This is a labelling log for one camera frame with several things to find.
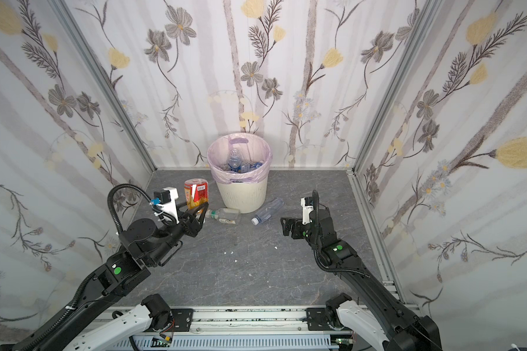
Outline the clear bluish bottle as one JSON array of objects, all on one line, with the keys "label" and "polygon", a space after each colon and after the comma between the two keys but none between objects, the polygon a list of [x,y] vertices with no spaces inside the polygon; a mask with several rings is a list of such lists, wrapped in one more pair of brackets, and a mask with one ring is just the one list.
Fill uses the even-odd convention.
[{"label": "clear bluish bottle", "polygon": [[284,201],[277,197],[268,203],[264,204],[257,212],[254,214],[251,219],[251,223],[255,226],[260,225],[267,220],[271,219],[279,210],[284,206]]}]

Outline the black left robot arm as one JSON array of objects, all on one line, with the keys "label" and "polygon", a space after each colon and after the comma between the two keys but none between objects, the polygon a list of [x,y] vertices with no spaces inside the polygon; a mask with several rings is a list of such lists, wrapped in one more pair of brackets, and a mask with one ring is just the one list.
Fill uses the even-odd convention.
[{"label": "black left robot arm", "polygon": [[[162,224],[144,218],[123,228],[114,208],[114,196],[123,189],[141,194]],[[176,199],[174,188],[156,192],[151,198],[133,184],[113,187],[107,203],[121,247],[83,279],[71,300],[49,321],[16,344],[0,345],[0,350],[63,350],[72,346],[91,322],[148,278],[151,269],[165,266],[182,247],[183,236],[199,234],[208,203],[190,209]]]}]

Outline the clear bottle green neck band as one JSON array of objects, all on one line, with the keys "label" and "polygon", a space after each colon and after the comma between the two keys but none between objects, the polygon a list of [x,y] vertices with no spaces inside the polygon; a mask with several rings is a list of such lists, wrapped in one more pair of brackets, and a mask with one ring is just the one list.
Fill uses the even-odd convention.
[{"label": "clear bottle green neck band", "polygon": [[218,210],[209,209],[207,216],[218,221],[219,223],[238,225],[242,214],[240,210],[237,209],[221,208]]}]

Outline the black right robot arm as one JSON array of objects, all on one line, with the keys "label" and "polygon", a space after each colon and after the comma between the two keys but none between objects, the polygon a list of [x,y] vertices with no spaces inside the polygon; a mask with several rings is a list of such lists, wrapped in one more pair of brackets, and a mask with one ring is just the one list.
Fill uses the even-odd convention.
[{"label": "black right robot arm", "polygon": [[351,329],[375,350],[442,350],[436,323],[395,298],[369,272],[357,251],[338,238],[330,211],[316,190],[301,199],[301,207],[301,218],[280,219],[283,235],[305,240],[317,266],[338,276],[367,307],[364,311],[350,298],[335,298],[328,308],[331,326]]}]

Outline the yellow red tea bottle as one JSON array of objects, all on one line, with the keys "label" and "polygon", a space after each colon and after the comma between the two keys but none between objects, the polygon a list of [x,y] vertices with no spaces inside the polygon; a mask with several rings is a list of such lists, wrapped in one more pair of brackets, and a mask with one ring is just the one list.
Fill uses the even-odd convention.
[{"label": "yellow red tea bottle", "polygon": [[209,202],[209,187],[206,179],[192,178],[184,183],[184,192],[189,209]]}]

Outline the clear bottle dark blue label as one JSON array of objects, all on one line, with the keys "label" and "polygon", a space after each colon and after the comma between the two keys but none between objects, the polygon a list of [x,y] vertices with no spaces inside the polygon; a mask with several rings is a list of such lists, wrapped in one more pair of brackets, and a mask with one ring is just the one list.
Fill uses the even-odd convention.
[{"label": "clear bottle dark blue label", "polygon": [[230,171],[239,173],[242,169],[242,155],[238,149],[232,148],[228,153],[228,166]]}]

